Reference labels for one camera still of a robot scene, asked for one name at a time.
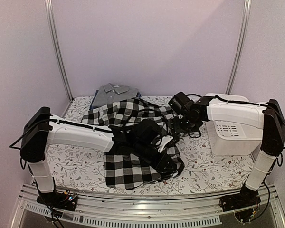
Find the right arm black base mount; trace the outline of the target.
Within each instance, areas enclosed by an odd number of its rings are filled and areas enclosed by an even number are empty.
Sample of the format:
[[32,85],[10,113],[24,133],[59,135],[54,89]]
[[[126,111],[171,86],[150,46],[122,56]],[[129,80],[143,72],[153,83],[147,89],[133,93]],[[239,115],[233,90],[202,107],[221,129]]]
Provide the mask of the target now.
[[258,191],[245,191],[219,198],[218,205],[224,212],[254,206],[261,202]]

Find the black white checkered shirt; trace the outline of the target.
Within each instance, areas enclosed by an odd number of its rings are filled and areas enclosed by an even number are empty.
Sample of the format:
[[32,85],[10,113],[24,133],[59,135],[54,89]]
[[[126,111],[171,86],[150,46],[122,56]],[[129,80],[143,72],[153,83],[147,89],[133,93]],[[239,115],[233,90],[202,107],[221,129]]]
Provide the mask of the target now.
[[86,112],[82,123],[108,126],[115,133],[129,133],[138,130],[142,124],[152,123],[159,134],[151,143],[151,151],[141,155],[133,148],[117,143],[105,154],[105,181],[107,187],[132,190],[145,184],[180,175],[185,167],[177,146],[166,147],[164,156],[166,168],[155,169],[158,152],[155,144],[165,136],[170,136],[171,119],[176,113],[167,106],[158,106],[141,98],[131,98],[104,105]]

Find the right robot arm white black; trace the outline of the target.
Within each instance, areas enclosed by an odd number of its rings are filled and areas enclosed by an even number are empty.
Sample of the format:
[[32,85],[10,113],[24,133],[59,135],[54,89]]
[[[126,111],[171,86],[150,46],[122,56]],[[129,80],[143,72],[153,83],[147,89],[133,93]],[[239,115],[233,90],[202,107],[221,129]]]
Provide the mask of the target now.
[[236,197],[240,207],[251,203],[265,177],[285,150],[285,119],[279,103],[251,103],[238,95],[207,94],[197,101],[183,92],[169,102],[178,128],[200,132],[205,125],[211,152],[218,157],[248,156],[259,149],[254,166]]

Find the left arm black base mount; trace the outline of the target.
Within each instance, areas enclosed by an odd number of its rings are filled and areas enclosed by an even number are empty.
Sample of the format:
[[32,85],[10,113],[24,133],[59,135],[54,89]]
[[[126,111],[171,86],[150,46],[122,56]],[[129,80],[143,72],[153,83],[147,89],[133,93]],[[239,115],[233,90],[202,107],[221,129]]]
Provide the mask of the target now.
[[37,202],[50,208],[75,211],[78,201],[77,193],[70,193],[69,190],[59,193],[56,190],[50,193],[38,192]]

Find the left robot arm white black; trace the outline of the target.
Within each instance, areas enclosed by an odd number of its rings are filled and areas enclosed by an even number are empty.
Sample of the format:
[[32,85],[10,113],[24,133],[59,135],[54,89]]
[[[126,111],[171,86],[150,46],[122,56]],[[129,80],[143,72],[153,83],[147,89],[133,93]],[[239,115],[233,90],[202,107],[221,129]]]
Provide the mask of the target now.
[[50,206],[57,206],[61,196],[56,191],[45,151],[48,145],[65,144],[94,149],[112,155],[135,155],[158,174],[170,176],[176,163],[165,152],[172,136],[163,133],[151,119],[131,126],[99,126],[68,121],[40,108],[26,123],[22,135],[9,147],[19,150],[20,158],[30,167],[38,191]]

